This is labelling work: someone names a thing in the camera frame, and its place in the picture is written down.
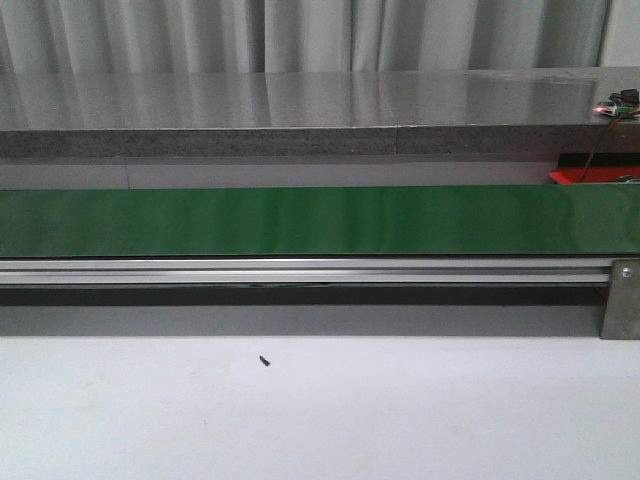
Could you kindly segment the green conveyor belt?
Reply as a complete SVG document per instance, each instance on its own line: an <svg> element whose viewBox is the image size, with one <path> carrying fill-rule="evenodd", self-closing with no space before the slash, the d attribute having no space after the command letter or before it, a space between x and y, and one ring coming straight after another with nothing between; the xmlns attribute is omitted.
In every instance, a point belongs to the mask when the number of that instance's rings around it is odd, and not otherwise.
<svg viewBox="0 0 640 480"><path fill-rule="evenodd" d="M1 254L631 255L635 185L22 190Z"/></svg>

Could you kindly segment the grey stone counter slab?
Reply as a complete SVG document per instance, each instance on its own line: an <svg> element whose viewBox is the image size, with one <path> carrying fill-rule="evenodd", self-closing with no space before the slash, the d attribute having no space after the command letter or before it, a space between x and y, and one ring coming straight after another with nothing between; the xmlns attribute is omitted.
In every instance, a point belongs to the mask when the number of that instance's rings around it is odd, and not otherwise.
<svg viewBox="0 0 640 480"><path fill-rule="evenodd" d="M593 108L638 83L635 67L5 75L1 153L634 153L638 122L609 127Z"/></svg>

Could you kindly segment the red plastic tray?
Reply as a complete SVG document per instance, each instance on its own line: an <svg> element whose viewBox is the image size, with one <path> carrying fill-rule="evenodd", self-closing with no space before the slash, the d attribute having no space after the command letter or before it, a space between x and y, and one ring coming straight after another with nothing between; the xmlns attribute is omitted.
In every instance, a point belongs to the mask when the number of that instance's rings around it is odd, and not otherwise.
<svg viewBox="0 0 640 480"><path fill-rule="evenodd" d="M579 167L558 168L549 173L549 177L557 184L569 185L579 183L638 183L638 166L599 166L587 172Z"/></svg>

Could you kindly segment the grey pleated curtain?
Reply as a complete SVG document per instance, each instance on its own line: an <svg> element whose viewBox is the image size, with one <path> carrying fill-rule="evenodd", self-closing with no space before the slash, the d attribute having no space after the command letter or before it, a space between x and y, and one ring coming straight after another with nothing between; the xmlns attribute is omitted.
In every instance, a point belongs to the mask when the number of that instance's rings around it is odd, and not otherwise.
<svg viewBox="0 0 640 480"><path fill-rule="evenodd" d="M1 70L376 72L599 63L607 1L5 1Z"/></svg>

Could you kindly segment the small green circuit board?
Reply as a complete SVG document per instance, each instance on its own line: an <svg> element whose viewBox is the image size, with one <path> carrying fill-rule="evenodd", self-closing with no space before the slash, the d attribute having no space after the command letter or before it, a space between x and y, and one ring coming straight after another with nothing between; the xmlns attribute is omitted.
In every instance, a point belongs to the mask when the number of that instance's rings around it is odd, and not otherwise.
<svg viewBox="0 0 640 480"><path fill-rule="evenodd" d="M593 112L613 118L633 118L639 114L639 90L612 92L606 101L596 104Z"/></svg>

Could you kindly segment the aluminium conveyor side rail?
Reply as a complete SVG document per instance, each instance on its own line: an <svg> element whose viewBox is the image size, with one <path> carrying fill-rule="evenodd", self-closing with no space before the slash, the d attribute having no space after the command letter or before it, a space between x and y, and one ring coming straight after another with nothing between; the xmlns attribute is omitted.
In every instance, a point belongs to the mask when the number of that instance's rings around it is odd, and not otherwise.
<svg viewBox="0 0 640 480"><path fill-rule="evenodd" d="M610 258L7 260L1 284L607 283Z"/></svg>

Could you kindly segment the steel conveyor support bracket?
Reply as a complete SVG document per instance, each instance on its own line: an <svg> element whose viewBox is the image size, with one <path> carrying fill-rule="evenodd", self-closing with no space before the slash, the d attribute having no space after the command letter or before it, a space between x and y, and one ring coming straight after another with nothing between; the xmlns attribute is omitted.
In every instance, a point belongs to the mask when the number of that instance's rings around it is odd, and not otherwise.
<svg viewBox="0 0 640 480"><path fill-rule="evenodd" d="M638 340L639 318L639 260L616 260L611 269L600 338Z"/></svg>

